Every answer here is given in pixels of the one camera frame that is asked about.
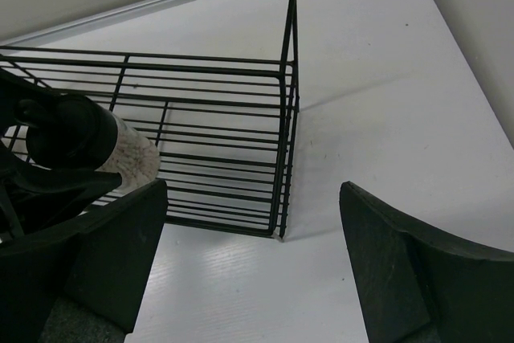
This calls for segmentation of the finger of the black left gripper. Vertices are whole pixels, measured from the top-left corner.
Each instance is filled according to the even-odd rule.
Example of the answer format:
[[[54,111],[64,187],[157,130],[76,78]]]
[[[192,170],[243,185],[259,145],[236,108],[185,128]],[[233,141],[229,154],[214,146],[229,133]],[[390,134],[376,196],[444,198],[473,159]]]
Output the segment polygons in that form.
[[[121,185],[118,173],[42,169],[1,147],[1,234],[16,238],[81,214]]]
[[[1,134],[15,125],[57,131],[64,129],[55,107],[59,94],[1,70]]]

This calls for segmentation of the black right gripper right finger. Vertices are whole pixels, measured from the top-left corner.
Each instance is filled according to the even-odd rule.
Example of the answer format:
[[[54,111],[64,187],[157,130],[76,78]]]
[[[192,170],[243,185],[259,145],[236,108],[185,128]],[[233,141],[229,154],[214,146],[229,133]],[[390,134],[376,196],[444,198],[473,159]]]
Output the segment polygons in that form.
[[[511,342],[513,254],[345,182],[340,212],[370,342]]]

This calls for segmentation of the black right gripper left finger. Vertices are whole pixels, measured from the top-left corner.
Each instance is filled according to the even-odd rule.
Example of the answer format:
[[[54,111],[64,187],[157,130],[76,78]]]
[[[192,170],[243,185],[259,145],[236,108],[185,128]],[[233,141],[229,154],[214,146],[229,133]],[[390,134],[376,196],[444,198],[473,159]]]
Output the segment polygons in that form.
[[[155,180],[1,245],[3,342],[123,342],[133,332],[167,207]]]

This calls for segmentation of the black lid shaker bottle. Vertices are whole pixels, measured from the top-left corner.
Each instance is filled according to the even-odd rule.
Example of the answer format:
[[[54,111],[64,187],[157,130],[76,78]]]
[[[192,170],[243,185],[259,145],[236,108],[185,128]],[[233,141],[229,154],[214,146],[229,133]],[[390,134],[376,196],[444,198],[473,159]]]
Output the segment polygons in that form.
[[[157,146],[86,96],[20,100],[14,116],[27,127],[26,147],[37,165],[119,174],[116,190],[122,194],[157,178],[161,164]]]

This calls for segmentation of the aluminium rail frame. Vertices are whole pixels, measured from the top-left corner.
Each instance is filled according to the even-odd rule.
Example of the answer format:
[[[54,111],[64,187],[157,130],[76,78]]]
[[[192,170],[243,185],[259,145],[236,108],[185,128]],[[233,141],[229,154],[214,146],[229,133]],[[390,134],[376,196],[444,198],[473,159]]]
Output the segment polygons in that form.
[[[127,6],[76,19],[41,31],[3,39],[1,44],[3,46],[37,47],[194,1],[196,0],[144,0],[133,2]]]

